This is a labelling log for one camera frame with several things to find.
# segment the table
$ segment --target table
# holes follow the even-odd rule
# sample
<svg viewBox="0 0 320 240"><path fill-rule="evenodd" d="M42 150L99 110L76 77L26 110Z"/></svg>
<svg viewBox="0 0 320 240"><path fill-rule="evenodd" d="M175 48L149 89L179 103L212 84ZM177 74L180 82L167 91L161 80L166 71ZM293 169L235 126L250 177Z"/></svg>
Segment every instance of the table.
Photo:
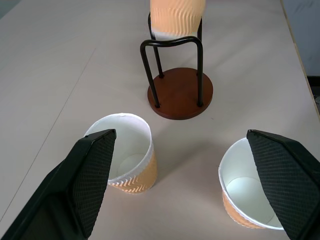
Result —
<svg viewBox="0 0 320 240"><path fill-rule="evenodd" d="M235 223L218 179L222 156L248 129L295 139L320 159L319 116L281 3L207 1L203 72L213 99L183 121L147 101L139 46L148 13L147 0L22 0L0 20L0 235L92 123L127 112L151 127L158 180L139 195L108 187L91 240L288 239ZM196 54L192 43L160 49L163 70L196 68Z"/></svg>

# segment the wooden base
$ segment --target wooden base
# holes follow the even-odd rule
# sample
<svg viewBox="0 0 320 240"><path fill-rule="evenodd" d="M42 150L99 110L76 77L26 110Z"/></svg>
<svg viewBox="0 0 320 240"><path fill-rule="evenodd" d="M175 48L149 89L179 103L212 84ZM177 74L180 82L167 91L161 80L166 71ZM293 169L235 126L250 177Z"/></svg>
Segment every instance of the wooden base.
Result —
<svg viewBox="0 0 320 240"><path fill-rule="evenodd" d="M198 107L197 70L179 67L165 71L164 78L157 76L154 81L160 107L156 108L150 87L148 100L151 108L167 119L184 120L202 113L211 103L214 87L209 77L203 74L203 105Z"/></svg>

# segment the white paper cup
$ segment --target white paper cup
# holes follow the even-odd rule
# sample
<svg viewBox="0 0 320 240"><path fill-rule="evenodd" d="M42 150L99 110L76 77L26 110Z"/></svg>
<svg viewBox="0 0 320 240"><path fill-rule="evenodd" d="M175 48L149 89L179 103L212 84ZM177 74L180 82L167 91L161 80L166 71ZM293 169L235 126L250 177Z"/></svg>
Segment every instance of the white paper cup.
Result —
<svg viewBox="0 0 320 240"><path fill-rule="evenodd" d="M226 151L218 172L223 204L234 221L248 228L283 230L263 191L246 138Z"/></svg>
<svg viewBox="0 0 320 240"><path fill-rule="evenodd" d="M157 160L147 122L130 113L112 114L96 121L85 136L107 129L116 131L108 184L131 194L151 188L157 178Z"/></svg>

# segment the wall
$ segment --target wall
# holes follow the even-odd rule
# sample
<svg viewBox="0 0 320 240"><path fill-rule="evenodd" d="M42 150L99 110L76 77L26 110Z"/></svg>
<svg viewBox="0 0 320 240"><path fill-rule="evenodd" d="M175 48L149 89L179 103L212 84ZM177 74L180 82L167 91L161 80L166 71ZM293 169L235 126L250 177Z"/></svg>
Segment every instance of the wall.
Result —
<svg viewBox="0 0 320 240"><path fill-rule="evenodd" d="M320 76L320 0L283 0L304 69Z"/></svg>

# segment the inverted paper cup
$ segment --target inverted paper cup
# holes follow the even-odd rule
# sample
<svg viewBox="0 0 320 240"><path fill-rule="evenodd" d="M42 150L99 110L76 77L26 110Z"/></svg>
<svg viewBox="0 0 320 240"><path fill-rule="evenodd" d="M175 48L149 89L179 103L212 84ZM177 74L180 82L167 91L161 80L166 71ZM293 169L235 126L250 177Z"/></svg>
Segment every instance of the inverted paper cup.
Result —
<svg viewBox="0 0 320 240"><path fill-rule="evenodd" d="M254 229L283 230L263 191L246 138L234 143L219 166L225 210L238 224Z"/></svg>
<svg viewBox="0 0 320 240"><path fill-rule="evenodd" d="M157 160L146 121L130 113L112 114L96 121L85 135L106 129L116 131L108 184L131 194L151 188L157 178Z"/></svg>
<svg viewBox="0 0 320 240"><path fill-rule="evenodd" d="M167 36L190 36L198 31L206 0L150 0L152 30Z"/></svg>

